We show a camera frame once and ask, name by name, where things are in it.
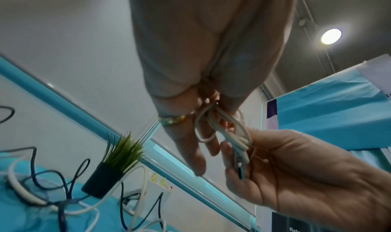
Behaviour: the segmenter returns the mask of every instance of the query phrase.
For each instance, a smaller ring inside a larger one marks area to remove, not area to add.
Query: hand
[[[282,215],[329,229],[384,232],[391,223],[391,174],[348,151],[291,130],[249,130],[253,149],[240,180],[221,143],[228,188]]]
[[[215,99],[235,113],[276,65],[296,0],[130,0],[145,85],[161,117],[188,115]],[[166,126],[196,175],[206,170],[193,116]],[[202,137],[213,130],[199,126]],[[207,145],[212,156],[217,139]]]

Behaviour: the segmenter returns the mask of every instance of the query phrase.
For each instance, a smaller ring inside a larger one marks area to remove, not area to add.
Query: ceiling
[[[298,0],[292,32],[276,68],[287,91],[333,74],[332,65],[338,72],[382,54],[391,55],[391,0],[304,1]],[[311,40],[298,25],[303,18]],[[342,38],[325,48],[319,34],[331,28],[340,29]]]

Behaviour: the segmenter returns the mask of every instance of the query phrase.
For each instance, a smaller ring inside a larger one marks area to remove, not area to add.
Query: light fixture
[[[325,32],[321,38],[321,41],[325,45],[334,44],[337,42],[342,36],[342,32],[339,29],[330,29]]]

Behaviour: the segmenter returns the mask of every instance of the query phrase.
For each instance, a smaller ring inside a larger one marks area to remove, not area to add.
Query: gold ring
[[[181,115],[178,117],[167,117],[161,118],[158,117],[158,121],[162,124],[162,126],[172,126],[174,124],[178,124],[186,119],[187,115]]]

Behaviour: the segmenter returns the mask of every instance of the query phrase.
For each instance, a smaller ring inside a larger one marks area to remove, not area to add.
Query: plant pot
[[[86,194],[101,199],[123,176],[123,172],[100,162],[81,190]]]

